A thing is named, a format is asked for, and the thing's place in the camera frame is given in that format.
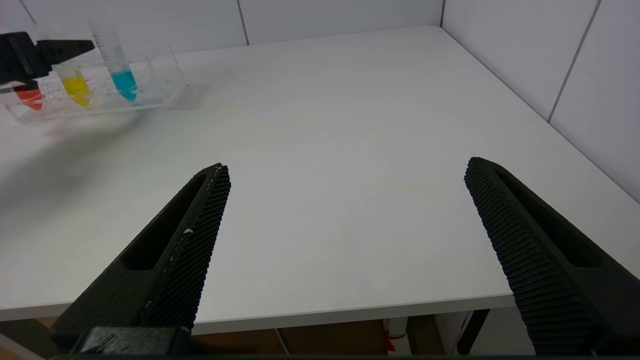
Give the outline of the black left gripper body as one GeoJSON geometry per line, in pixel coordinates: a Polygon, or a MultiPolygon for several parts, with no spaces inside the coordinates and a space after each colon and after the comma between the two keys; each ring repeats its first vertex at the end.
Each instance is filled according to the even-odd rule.
{"type": "Polygon", "coordinates": [[[0,35],[0,84],[25,84],[47,76],[50,71],[51,66],[45,63],[27,32],[0,35]]]}

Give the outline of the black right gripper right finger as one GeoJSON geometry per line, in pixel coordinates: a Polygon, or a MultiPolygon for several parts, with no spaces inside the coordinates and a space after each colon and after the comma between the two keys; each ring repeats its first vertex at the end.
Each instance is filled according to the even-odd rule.
{"type": "Polygon", "coordinates": [[[496,162],[464,183],[538,356],[639,355],[637,276],[496,162]]]}

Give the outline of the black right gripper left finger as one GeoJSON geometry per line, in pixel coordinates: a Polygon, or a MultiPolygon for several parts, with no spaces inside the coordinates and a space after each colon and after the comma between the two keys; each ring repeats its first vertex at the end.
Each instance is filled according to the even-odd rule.
{"type": "Polygon", "coordinates": [[[196,173],[50,327],[65,351],[180,351],[231,191],[221,163],[196,173]]]}

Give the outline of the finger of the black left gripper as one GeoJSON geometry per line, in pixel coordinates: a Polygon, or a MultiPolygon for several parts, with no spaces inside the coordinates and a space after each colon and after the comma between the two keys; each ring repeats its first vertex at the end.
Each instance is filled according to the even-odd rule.
{"type": "Polygon", "coordinates": [[[38,60],[41,68],[51,68],[94,50],[91,39],[41,39],[38,60]]]}

